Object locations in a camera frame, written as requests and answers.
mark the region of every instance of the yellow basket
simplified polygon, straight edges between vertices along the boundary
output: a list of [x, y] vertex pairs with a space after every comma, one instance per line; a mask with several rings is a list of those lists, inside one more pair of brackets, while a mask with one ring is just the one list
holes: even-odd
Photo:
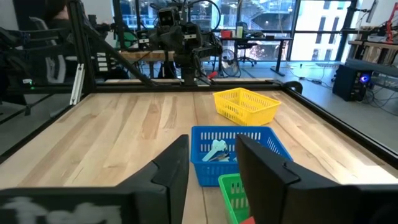
[[280, 102], [244, 88], [214, 93], [217, 113], [243, 126], [270, 123]]

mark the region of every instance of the plastic basket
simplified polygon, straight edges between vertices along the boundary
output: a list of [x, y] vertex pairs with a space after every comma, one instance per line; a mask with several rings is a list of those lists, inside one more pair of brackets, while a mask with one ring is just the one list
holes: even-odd
[[[293, 160], [288, 152], [281, 153]], [[249, 218], [249, 202], [239, 174], [221, 175], [218, 179], [223, 194], [228, 223], [239, 224]]]
[[204, 156], [211, 150], [214, 139], [224, 140], [230, 158], [236, 157], [235, 138], [237, 134], [245, 134], [267, 146], [276, 153], [290, 157], [273, 130], [262, 126], [194, 126], [192, 128], [191, 162], [195, 166], [199, 184], [202, 187], [219, 186], [218, 177], [223, 174], [239, 172], [238, 163], [203, 162]]
[[281, 102], [244, 88], [214, 93], [217, 113], [243, 126], [270, 123]]

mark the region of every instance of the blue light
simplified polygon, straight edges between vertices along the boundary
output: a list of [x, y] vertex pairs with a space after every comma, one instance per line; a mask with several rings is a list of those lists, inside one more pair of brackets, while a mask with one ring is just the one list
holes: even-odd
[[361, 78], [359, 78], [359, 81], [360, 81], [362, 84], [367, 84], [367, 83], [369, 83], [370, 80], [371, 80], [371, 76], [370, 76], [369, 74], [363, 74], [363, 75], [361, 76]]

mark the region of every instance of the red object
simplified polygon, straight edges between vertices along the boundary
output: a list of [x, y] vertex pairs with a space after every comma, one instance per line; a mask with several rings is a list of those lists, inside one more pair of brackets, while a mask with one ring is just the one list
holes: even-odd
[[210, 75], [207, 76], [207, 78], [214, 78], [217, 76], [217, 72], [212, 72]]
[[231, 30], [222, 30], [221, 38], [232, 38], [232, 31]]
[[241, 222], [241, 224], [256, 224], [254, 222], [254, 217], [250, 217], [248, 220]]
[[394, 18], [395, 13], [398, 11], [398, 2], [394, 4], [394, 8], [392, 9], [392, 13], [390, 16], [390, 19], [386, 23], [386, 28], [387, 28], [387, 42], [392, 43], [392, 31], [391, 31], [391, 25], [392, 25], [392, 19]]

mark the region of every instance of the green basket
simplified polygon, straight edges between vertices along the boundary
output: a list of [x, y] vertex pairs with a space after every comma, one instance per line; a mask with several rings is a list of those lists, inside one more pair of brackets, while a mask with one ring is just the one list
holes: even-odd
[[228, 223], [239, 224], [249, 218], [249, 202], [244, 193], [239, 174], [221, 175], [218, 178], [223, 194]]

